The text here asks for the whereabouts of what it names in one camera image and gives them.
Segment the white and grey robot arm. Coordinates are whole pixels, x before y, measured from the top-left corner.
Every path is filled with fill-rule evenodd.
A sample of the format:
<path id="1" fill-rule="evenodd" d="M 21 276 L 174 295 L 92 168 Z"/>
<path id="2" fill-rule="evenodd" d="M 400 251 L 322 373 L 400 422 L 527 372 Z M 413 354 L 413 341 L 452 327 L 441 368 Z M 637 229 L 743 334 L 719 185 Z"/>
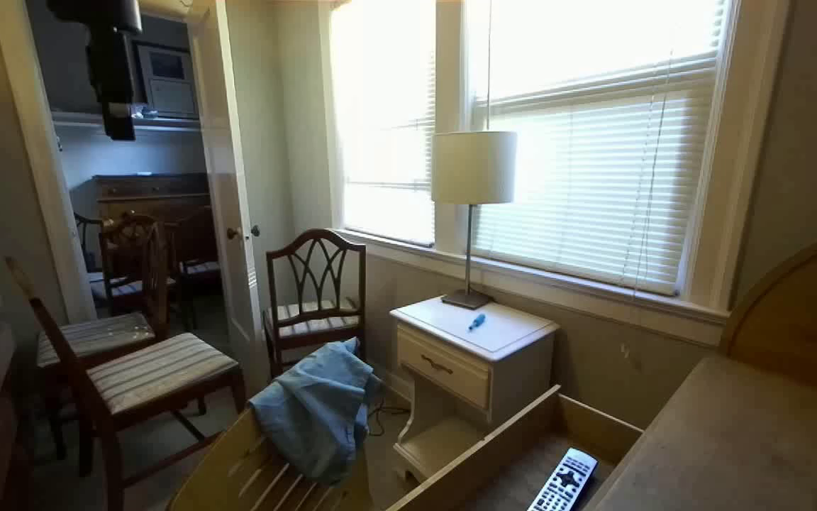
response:
<path id="1" fill-rule="evenodd" d="M 142 31 L 140 0 L 47 0 L 64 21 L 89 29 L 89 82 L 110 138 L 133 141 L 133 77 L 126 43 Z"/>

